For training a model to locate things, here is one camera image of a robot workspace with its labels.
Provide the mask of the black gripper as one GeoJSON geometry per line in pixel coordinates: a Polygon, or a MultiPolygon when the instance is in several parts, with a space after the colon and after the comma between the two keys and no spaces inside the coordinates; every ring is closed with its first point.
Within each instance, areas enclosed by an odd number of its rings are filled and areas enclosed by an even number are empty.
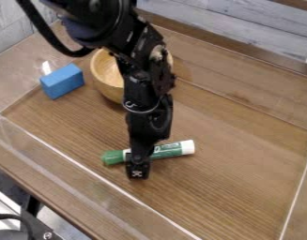
{"type": "Polygon", "coordinates": [[[134,101],[126,99],[123,107],[127,110],[131,147],[131,153],[126,155],[126,173],[130,179],[147,179],[154,146],[171,135],[174,98],[171,94],[166,94],[150,109],[140,109],[134,101]]]}

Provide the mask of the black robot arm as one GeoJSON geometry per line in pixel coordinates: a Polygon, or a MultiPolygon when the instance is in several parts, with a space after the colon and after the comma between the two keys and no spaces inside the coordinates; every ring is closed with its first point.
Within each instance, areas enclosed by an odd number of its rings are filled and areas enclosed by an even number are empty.
{"type": "Polygon", "coordinates": [[[83,57],[104,49],[115,58],[122,74],[123,107],[131,152],[126,174],[146,179],[158,142],[170,138],[174,120],[171,54],[162,34],[136,13],[136,0],[40,0],[59,14],[72,40],[71,50],[51,30],[31,0],[15,0],[44,40],[70,57],[83,57]]]}

